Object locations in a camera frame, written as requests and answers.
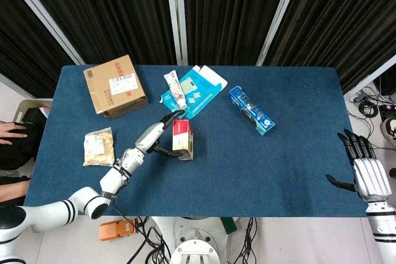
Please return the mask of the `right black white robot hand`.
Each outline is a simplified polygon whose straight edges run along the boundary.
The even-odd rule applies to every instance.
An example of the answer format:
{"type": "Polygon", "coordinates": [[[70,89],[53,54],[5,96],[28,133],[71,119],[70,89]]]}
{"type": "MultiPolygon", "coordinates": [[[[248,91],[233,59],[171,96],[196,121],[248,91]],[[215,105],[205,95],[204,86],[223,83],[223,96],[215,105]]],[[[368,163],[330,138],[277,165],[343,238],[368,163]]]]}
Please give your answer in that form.
{"type": "Polygon", "coordinates": [[[340,182],[330,174],[326,175],[326,179],[335,187],[356,192],[367,203],[386,201],[392,195],[392,190],[372,143],[366,137],[356,135],[348,129],[344,133],[338,133],[337,137],[345,147],[354,183],[340,182]]]}

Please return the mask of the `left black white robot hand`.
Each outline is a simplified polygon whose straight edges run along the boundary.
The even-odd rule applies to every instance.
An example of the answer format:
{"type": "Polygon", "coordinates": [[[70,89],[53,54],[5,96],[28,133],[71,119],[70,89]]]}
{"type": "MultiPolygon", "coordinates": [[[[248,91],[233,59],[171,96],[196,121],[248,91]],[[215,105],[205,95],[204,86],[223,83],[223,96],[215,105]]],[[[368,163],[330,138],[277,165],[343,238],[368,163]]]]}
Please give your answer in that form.
{"type": "Polygon", "coordinates": [[[173,121],[184,111],[177,110],[164,116],[159,122],[151,125],[135,142],[135,147],[138,148],[145,155],[155,152],[170,158],[179,158],[183,154],[176,151],[169,151],[160,147],[160,137],[172,125],[173,121]]]}

